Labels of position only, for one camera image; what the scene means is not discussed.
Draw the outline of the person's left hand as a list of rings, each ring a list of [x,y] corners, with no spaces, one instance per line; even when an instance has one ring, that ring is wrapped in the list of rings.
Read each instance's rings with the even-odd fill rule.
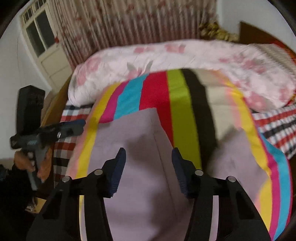
[[[14,155],[14,164],[20,170],[27,170],[29,172],[35,171],[29,158],[22,152],[16,151]],[[41,166],[38,168],[37,177],[45,182],[50,175],[52,164],[52,149],[48,149],[44,160],[41,162]]]

